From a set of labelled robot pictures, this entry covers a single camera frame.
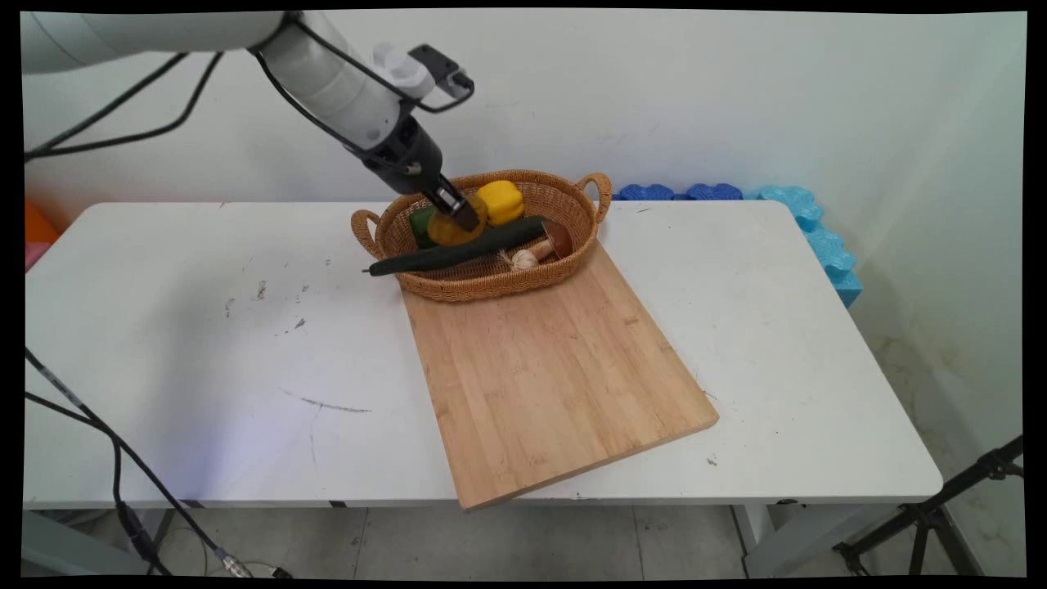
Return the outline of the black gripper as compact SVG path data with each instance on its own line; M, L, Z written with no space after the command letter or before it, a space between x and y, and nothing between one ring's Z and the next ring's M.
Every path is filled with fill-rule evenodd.
M359 155L364 167L400 195L422 194L461 230L481 225L478 212L463 192L443 176L443 153L418 120L404 119L380 145Z

